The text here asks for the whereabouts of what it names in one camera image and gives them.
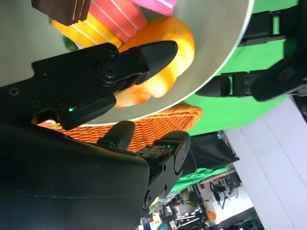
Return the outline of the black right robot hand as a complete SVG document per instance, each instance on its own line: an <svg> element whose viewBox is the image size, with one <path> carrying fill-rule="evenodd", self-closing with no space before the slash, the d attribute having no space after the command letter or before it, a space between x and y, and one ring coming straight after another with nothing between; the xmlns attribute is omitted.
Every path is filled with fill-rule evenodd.
<svg viewBox="0 0 307 230"><path fill-rule="evenodd" d="M32 63L33 77L0 89L0 227L3 230L133 230L182 175L190 135L172 131L130 152L135 124L121 121L95 144L65 130L116 104L175 58L175 41L119 52L105 43Z"/></svg>

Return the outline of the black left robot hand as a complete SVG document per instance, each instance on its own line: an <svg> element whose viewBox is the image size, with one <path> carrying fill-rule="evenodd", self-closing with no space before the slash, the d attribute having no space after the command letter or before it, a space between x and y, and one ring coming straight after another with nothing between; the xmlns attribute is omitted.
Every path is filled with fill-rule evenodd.
<svg viewBox="0 0 307 230"><path fill-rule="evenodd" d="M204 97L253 97L265 102L284 95L307 94L307 2L251 16L240 46L284 40L283 58L268 69L223 73L196 94Z"/></svg>

